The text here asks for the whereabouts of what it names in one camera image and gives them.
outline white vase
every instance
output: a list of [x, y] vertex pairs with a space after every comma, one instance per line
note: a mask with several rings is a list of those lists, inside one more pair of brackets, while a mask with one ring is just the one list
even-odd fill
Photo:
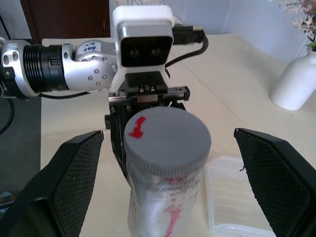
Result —
[[316, 90], [316, 52], [307, 49], [307, 55], [287, 65], [270, 99], [287, 110], [299, 110]]

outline robotic arm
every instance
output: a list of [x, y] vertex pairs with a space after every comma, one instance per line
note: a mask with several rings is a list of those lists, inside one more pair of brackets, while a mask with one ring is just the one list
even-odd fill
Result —
[[[165, 68], [203, 53], [208, 41], [201, 29], [175, 27], [168, 6], [121, 6], [114, 10], [113, 22], [115, 43], [91, 39], [45, 47], [0, 38], [0, 98], [49, 97], [42, 93], [56, 90], [108, 92], [105, 124], [127, 178], [123, 134], [128, 120], [153, 106], [185, 109], [178, 101], [188, 100], [190, 91], [169, 87]], [[166, 64], [173, 44], [195, 42], [203, 47]]]

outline table surface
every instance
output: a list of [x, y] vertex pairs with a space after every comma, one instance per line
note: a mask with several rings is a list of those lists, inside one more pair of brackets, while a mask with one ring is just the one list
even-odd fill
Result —
[[[222, 156], [239, 156], [233, 133], [236, 127], [243, 127], [287, 140], [316, 167], [316, 94], [299, 111], [287, 111], [274, 105], [269, 93], [285, 65], [238, 37], [208, 38], [209, 48], [204, 54], [168, 68], [171, 85], [186, 85], [191, 91], [189, 102], [185, 102], [187, 110], [199, 117], [211, 133], [212, 148], [207, 162]], [[43, 44], [82, 41], [84, 39], [44, 39]], [[174, 46], [169, 58], [197, 48], [199, 45]], [[130, 236], [127, 227], [130, 187], [112, 153], [110, 131], [105, 130], [104, 125], [105, 114], [109, 114], [106, 93], [62, 101], [42, 99], [41, 168], [63, 142], [93, 130], [104, 131], [95, 187], [81, 237]], [[205, 181], [183, 236], [211, 236]]]

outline red mark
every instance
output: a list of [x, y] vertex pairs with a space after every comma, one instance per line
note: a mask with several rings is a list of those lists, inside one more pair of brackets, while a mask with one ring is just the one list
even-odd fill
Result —
[[142, 138], [143, 132], [141, 131], [142, 124], [146, 120], [144, 116], [139, 117], [139, 119], [136, 120], [136, 126], [134, 127], [134, 131], [130, 132], [129, 135], [135, 138]]
[[179, 206], [172, 205], [165, 210], [165, 212], [169, 212], [169, 214], [171, 215], [171, 219], [170, 219], [166, 234], [163, 237], [171, 237], [173, 228], [180, 217], [181, 211], [182, 211], [181, 205]]
[[183, 183], [187, 177], [178, 177], [178, 178], [165, 178], [170, 184], [174, 183]]

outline gray bottle cap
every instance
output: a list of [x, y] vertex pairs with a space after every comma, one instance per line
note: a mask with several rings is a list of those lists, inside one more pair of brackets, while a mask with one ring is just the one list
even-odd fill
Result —
[[128, 162], [140, 171], [181, 177], [204, 165], [211, 136], [205, 124], [189, 112], [154, 107], [142, 110], [129, 120], [124, 146]]

